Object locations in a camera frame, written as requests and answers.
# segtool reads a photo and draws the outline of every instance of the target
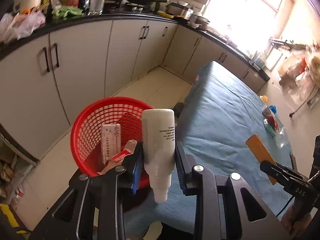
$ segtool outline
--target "orange wooden board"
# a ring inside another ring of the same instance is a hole
[[[263,142],[261,141],[259,135],[254,134],[252,135],[245,144],[249,147],[249,149],[252,151],[253,155],[257,158],[259,163],[262,163],[263,161],[268,161],[272,163],[273,165],[276,165],[276,162],[266,149],[266,147],[263,145]],[[268,175],[272,185],[276,184],[277,181],[273,177],[270,177]]]

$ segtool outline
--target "black countertop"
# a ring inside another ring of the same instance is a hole
[[[46,23],[39,27],[38,29],[34,30],[33,33],[26,38],[20,39],[18,41],[12,41],[9,44],[5,44],[0,46],[0,60],[2,60],[4,57],[9,55],[14,50],[18,49],[22,45],[38,38],[43,35],[46,35],[50,32],[54,32],[56,30],[70,27],[73,25],[78,25],[82,23],[88,23],[88,22],[94,22],[94,21],[104,21],[104,20],[122,20],[122,19],[138,19],[138,20],[154,20],[154,21],[164,21],[164,22],[172,22],[177,23],[177,21],[164,18],[157,14],[151,14],[151,13],[137,13],[137,12],[119,12],[119,13],[109,13],[109,14],[102,14],[97,16],[79,16],[79,17],[72,17],[67,18],[64,20],[52,20],[50,23]],[[233,48],[226,44],[226,42],[221,39],[219,36],[215,35],[214,33],[204,32],[198,29],[194,29],[186,24],[180,24],[194,32],[199,33],[200,35],[210,39],[211,41],[219,44],[223,48],[225,48],[230,53],[237,56],[240,60],[245,62],[248,67],[250,67],[252,70],[254,70],[263,80],[266,82],[269,81],[269,76],[263,71],[263,70],[257,70],[252,63],[250,62],[249,57],[247,57],[245,54],[243,54],[241,51],[239,51],[236,48]]]

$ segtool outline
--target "bottle cap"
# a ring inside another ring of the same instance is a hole
[[[149,175],[150,187],[153,190],[156,203],[167,201],[168,189],[171,186],[171,174]]]

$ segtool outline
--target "white bottle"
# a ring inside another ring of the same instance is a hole
[[[174,112],[148,109],[142,112],[144,168],[149,174],[155,201],[167,201],[174,170]]]

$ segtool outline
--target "person's hand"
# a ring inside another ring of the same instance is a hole
[[[294,208],[293,205],[291,205],[286,211],[286,213],[282,216],[281,223],[289,233],[291,232],[290,236],[297,237],[297,236],[301,236],[303,231],[307,228],[307,226],[311,222],[312,218],[311,218],[311,214],[308,213],[302,219],[295,222],[292,227],[290,220],[293,214],[293,208]]]

